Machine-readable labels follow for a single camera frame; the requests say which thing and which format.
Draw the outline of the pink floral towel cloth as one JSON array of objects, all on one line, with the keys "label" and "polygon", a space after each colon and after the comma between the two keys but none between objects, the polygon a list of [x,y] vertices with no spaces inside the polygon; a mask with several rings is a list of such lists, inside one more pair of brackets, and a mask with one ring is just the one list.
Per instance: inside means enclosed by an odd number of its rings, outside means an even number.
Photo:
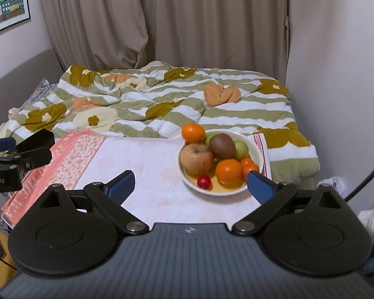
[{"label": "pink floral towel cloth", "polygon": [[245,190],[229,196],[206,195],[187,187],[178,165],[182,139],[130,138],[81,130],[66,135],[51,148],[49,165],[30,172],[23,189],[2,208],[2,218],[14,227],[51,184],[68,190],[91,182],[109,182],[130,170],[136,185],[122,206],[148,226],[155,223],[225,223],[232,226],[260,204]]}]

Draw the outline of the white plastic bag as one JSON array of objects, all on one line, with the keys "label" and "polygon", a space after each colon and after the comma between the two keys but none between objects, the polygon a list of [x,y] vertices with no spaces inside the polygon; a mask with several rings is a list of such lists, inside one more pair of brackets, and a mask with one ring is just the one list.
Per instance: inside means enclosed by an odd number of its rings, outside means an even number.
[{"label": "white plastic bag", "polygon": [[346,185],[340,177],[334,176],[320,180],[319,182],[317,182],[317,187],[320,186],[331,186],[338,192],[340,196],[345,196]]}]

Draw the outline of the left green grape fruit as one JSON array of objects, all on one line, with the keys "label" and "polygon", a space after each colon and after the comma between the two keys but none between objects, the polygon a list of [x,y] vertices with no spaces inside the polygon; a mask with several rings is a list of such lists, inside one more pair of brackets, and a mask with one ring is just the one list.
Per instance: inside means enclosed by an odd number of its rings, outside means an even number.
[{"label": "left green grape fruit", "polygon": [[205,137],[205,141],[204,141],[204,143],[205,143],[207,146],[209,146],[209,142],[210,142],[210,140],[211,140],[215,135],[216,135],[215,133],[209,133],[209,134],[207,134],[207,136]]}]

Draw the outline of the brown kiwi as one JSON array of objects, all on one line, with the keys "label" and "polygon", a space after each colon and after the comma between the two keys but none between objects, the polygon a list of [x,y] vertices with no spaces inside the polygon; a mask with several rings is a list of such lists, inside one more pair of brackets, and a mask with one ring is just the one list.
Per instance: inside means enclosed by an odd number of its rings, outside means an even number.
[{"label": "brown kiwi", "polygon": [[232,138],[225,134],[216,134],[209,140],[209,147],[219,159],[231,159],[235,157],[236,146]]}]

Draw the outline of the striped floral duvet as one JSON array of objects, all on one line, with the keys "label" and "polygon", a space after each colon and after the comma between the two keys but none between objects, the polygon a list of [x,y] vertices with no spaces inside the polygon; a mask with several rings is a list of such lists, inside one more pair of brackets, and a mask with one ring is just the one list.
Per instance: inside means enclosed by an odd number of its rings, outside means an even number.
[{"label": "striped floral duvet", "polygon": [[298,130],[281,82],[258,72],[177,68],[160,61],[126,70],[72,65],[48,96],[10,115],[0,138],[21,142],[41,129],[56,138],[81,129],[178,138],[186,124],[262,136],[277,182],[310,179],[320,171],[316,148]]}]

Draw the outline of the beige curtain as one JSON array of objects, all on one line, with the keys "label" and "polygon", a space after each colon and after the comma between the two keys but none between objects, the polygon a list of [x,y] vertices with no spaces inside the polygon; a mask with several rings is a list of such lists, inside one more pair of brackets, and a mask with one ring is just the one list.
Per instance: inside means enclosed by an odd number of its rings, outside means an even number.
[{"label": "beige curtain", "polygon": [[288,0],[40,0],[64,68],[252,70],[284,80]]}]

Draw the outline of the yellow-red apple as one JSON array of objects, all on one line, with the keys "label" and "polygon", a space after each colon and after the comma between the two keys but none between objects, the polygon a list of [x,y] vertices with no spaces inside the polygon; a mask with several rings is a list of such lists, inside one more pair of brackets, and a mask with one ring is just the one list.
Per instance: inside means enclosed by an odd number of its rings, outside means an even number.
[{"label": "yellow-red apple", "polygon": [[180,164],[189,175],[203,175],[214,164],[211,149],[204,144],[190,144],[180,152]]}]

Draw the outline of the cream oval bowl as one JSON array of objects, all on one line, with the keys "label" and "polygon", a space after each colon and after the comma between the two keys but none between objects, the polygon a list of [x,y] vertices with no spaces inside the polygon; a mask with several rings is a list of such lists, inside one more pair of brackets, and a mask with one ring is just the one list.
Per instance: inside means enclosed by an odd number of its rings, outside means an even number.
[{"label": "cream oval bowl", "polygon": [[[244,141],[248,147],[249,147],[249,157],[259,166],[259,172],[262,172],[265,167],[265,162],[264,162],[264,155],[263,152],[261,151],[261,147],[256,143],[256,140],[253,137],[246,137],[243,136],[242,134],[235,133],[235,132],[227,132],[224,130],[209,130],[206,132],[206,136],[209,133],[215,133],[215,134],[221,134],[225,133],[229,135],[233,141],[235,140],[241,140]],[[179,165],[179,170],[180,170],[180,175],[185,183],[189,188],[193,189],[194,191],[210,196],[217,196],[217,197],[224,197],[224,196],[231,196],[235,194],[239,194],[241,192],[244,192],[247,190],[247,180],[243,180],[243,183],[237,187],[237,188],[226,188],[223,185],[221,185],[216,176],[215,176],[215,168],[216,165],[218,164],[219,161],[224,160],[224,159],[219,159],[214,155],[214,164],[212,168],[205,174],[203,175],[208,175],[211,178],[211,188],[209,190],[204,190],[200,187],[197,186],[197,179],[200,175],[189,175],[186,173],[185,169],[181,166],[180,164],[180,153],[178,155],[178,165]]]}]

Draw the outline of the small orange behind gripper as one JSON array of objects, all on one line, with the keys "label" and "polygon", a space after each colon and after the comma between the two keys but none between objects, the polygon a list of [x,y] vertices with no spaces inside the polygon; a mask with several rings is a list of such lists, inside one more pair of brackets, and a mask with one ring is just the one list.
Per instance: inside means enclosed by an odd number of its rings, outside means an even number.
[{"label": "small orange behind gripper", "polygon": [[250,157],[245,157],[240,161],[240,163],[242,166],[255,165],[255,162]]}]

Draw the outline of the green grape fruit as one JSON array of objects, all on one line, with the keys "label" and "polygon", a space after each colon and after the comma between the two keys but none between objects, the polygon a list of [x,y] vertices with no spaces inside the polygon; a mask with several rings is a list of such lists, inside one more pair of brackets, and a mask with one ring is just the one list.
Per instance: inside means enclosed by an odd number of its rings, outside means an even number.
[{"label": "green grape fruit", "polygon": [[236,148],[235,158],[238,161],[242,161],[242,159],[249,156],[249,147],[244,141],[235,140],[234,145]]},{"label": "green grape fruit", "polygon": [[207,136],[205,137],[205,141],[204,141],[204,143],[205,143],[207,146],[209,146],[209,142],[210,142],[210,140],[211,140],[215,135],[216,135],[215,133],[209,133],[209,134],[207,134]]}]

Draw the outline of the grey sofa backrest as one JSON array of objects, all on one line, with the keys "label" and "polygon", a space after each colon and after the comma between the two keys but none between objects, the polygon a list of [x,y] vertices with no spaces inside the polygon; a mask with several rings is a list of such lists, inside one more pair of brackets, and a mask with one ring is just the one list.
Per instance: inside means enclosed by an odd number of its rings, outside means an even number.
[{"label": "grey sofa backrest", "polygon": [[0,125],[8,120],[8,110],[22,105],[41,79],[57,83],[63,72],[57,54],[48,49],[0,78]]}]

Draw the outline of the small mandarin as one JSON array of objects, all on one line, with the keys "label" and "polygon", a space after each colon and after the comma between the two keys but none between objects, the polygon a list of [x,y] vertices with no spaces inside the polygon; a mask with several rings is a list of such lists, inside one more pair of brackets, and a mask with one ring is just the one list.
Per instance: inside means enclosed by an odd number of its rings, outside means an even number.
[{"label": "small mandarin", "polygon": [[242,166],[242,174],[245,180],[247,180],[247,177],[251,171],[259,171],[259,166],[254,162],[249,162]]}]

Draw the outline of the small cherry tomato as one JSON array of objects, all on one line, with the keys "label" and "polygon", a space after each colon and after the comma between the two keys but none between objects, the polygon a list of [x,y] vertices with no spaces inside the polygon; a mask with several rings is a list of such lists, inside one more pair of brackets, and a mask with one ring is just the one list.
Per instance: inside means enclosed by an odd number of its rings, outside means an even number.
[{"label": "small cherry tomato", "polygon": [[200,175],[196,181],[197,186],[204,189],[209,190],[211,188],[211,178],[208,175]]}]

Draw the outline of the right green grape fruit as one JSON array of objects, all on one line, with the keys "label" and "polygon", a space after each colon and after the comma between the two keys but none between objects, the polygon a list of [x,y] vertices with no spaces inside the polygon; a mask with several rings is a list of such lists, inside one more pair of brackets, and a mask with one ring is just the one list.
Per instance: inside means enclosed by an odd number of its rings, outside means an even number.
[{"label": "right green grape fruit", "polygon": [[244,141],[235,140],[234,145],[236,148],[235,158],[238,161],[242,161],[242,159],[249,156],[249,147]]}]

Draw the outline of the large orange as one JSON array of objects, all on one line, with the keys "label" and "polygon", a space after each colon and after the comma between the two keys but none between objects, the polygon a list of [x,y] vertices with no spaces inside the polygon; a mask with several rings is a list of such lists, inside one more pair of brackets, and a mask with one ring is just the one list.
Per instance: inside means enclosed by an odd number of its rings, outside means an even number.
[{"label": "large orange", "polygon": [[205,140],[206,133],[198,124],[186,124],[181,129],[181,136],[188,144],[199,144]]}]

